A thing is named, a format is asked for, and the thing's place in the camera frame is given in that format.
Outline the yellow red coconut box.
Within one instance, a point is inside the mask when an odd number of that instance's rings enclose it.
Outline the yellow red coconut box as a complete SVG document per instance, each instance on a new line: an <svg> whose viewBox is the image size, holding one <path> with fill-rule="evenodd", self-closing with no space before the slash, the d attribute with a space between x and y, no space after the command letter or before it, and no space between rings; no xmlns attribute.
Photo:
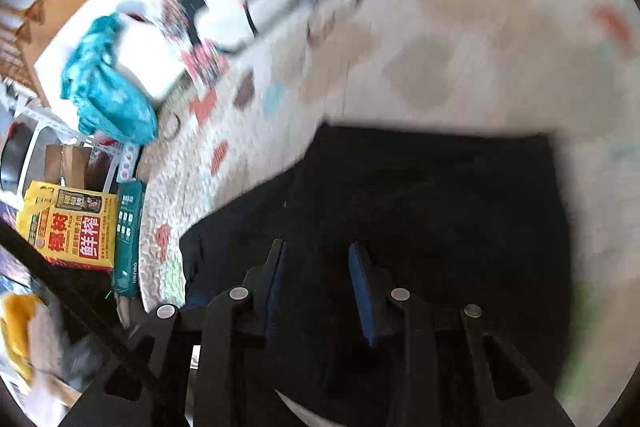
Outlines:
<svg viewBox="0 0 640 427"><path fill-rule="evenodd" d="M111 272L115 265L117 196L43 181L29 185L17 232L51 263Z"/></svg>

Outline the teal fleece blanket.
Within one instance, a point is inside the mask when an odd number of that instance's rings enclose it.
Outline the teal fleece blanket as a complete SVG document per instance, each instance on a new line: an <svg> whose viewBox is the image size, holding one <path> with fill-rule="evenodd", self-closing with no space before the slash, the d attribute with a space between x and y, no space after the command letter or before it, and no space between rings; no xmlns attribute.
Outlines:
<svg viewBox="0 0 640 427"><path fill-rule="evenodd" d="M142 146L157 138L158 124L143 91L117 72L115 44L124 22L113 13L91 23L61 72L61 98L77 109L78 131L102 132Z"/></svg>

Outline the woman silhouette printed pillow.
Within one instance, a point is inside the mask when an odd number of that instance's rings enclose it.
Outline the woman silhouette printed pillow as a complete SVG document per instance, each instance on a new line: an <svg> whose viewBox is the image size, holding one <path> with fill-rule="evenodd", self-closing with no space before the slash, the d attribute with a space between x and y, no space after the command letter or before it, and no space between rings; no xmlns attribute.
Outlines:
<svg viewBox="0 0 640 427"><path fill-rule="evenodd" d="M160 0L158 26L198 91L288 16L300 0Z"/></svg>

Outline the black pants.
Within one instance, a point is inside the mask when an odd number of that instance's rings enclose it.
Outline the black pants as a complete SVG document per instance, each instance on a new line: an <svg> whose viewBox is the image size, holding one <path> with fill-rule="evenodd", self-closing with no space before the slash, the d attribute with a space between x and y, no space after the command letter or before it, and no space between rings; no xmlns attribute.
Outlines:
<svg viewBox="0 0 640 427"><path fill-rule="evenodd" d="M553 391L570 321L570 227L547 135L322 124L299 161L181 237L186 306L206 307L285 243L258 381L327 421L389 426L399 348L364 338L358 244L393 285L488 313Z"/></svg>

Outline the green cardboard box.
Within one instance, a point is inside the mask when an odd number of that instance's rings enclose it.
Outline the green cardboard box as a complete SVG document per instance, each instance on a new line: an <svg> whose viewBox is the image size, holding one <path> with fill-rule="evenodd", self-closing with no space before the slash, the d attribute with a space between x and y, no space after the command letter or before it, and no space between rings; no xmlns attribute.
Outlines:
<svg viewBox="0 0 640 427"><path fill-rule="evenodd" d="M145 186L140 180L119 185L115 261L112 286L116 294L136 298L139 292L139 235Z"/></svg>

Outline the white pillow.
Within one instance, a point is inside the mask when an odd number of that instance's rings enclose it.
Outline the white pillow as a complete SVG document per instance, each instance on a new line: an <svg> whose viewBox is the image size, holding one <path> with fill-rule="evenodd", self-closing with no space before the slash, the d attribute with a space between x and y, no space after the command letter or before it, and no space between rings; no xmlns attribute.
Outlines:
<svg viewBox="0 0 640 427"><path fill-rule="evenodd" d="M122 29L113 48L115 68L160 106L183 73L178 51L154 24L125 13L118 18Z"/></svg>

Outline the heart pattern quilt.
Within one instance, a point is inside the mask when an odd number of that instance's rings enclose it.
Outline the heart pattern quilt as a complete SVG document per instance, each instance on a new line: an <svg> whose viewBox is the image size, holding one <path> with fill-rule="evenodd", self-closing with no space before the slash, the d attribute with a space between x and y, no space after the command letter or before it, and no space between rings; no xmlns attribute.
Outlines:
<svg viewBox="0 0 640 427"><path fill-rule="evenodd" d="M322 0L181 79L143 152L142 303L183 303L179 237L290 165L322 118L559 135L575 343L559 395L600 423L639 361L639 12L632 0Z"/></svg>

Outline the pastel paint palette box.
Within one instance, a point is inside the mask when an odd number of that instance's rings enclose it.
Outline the pastel paint palette box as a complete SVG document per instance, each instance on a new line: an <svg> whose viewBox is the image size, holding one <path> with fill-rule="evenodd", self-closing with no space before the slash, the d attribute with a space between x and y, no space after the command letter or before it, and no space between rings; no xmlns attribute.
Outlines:
<svg viewBox="0 0 640 427"><path fill-rule="evenodd" d="M136 169L140 146L126 143L122 146L122 156L118 166L116 181L125 183L134 179L134 169Z"/></svg>

